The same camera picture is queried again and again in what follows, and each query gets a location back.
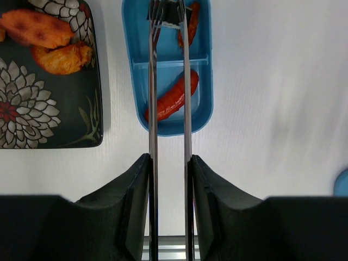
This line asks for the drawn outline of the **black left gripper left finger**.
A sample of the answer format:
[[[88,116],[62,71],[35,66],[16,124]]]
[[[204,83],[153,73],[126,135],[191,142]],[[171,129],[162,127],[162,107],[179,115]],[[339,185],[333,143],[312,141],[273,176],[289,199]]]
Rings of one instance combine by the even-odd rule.
[[[140,260],[150,156],[71,202],[58,195],[1,197],[1,260]]]

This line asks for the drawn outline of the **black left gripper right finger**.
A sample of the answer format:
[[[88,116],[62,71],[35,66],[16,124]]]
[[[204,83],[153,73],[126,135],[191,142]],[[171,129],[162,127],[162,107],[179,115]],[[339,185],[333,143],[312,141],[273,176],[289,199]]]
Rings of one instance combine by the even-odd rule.
[[[199,156],[192,170],[202,260],[347,260],[347,198],[262,200]]]

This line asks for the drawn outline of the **long red sausage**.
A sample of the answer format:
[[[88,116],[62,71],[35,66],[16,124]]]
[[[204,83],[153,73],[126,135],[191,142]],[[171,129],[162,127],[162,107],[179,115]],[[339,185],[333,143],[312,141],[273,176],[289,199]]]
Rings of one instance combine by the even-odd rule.
[[[191,95],[197,89],[199,76],[195,70],[190,71]],[[157,120],[162,121],[169,118],[173,113],[180,110],[185,104],[185,80],[181,77],[174,86],[165,93],[157,102]],[[145,111],[145,119],[148,122],[148,109]]]

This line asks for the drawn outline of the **black white sushi piece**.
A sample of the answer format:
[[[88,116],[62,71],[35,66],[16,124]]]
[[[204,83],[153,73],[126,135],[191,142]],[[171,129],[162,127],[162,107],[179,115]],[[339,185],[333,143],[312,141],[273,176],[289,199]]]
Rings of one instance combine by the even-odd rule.
[[[179,30],[183,19],[183,1],[149,1],[147,19],[151,28],[168,27]]]

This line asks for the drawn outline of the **metal serving tongs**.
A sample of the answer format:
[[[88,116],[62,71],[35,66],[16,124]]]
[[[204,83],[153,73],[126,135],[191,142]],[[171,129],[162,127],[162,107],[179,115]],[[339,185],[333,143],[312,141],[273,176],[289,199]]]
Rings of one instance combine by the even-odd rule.
[[[158,119],[157,119],[157,42],[163,23],[164,1],[150,1],[148,60],[148,132],[152,167],[149,171],[150,260],[159,259],[158,244]],[[191,76],[189,59],[188,19],[186,6],[178,2],[179,25],[184,45],[184,195],[185,195],[185,258],[195,259],[193,191],[191,174]]]

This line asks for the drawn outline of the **small red sausage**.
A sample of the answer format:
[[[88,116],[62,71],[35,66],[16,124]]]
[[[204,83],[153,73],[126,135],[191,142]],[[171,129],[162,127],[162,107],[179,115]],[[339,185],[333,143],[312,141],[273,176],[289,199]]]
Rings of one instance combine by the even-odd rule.
[[[198,21],[199,21],[199,13],[200,13],[201,5],[198,1],[193,1],[191,5],[189,5],[189,9],[187,10],[187,22],[188,22],[188,43],[189,47],[192,45],[194,37],[196,35]]]

